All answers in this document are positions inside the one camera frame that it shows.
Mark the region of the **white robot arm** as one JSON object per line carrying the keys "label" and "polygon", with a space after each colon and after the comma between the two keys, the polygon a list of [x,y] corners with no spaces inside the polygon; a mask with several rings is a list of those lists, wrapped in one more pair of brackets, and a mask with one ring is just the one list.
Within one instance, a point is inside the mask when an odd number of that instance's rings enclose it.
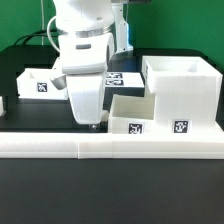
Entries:
{"label": "white robot arm", "polygon": [[65,76],[75,121],[98,125],[102,121],[105,78],[117,50],[114,4],[143,0],[53,0],[59,53],[56,69]]}

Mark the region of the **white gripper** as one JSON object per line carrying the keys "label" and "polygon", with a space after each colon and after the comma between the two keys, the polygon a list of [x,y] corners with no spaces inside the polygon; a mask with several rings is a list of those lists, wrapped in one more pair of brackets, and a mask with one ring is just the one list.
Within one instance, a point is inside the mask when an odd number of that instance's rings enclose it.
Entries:
{"label": "white gripper", "polygon": [[74,119],[78,124],[101,122],[108,64],[114,54],[114,37],[103,34],[77,38],[59,36],[60,57],[50,80],[58,89],[67,88]]}

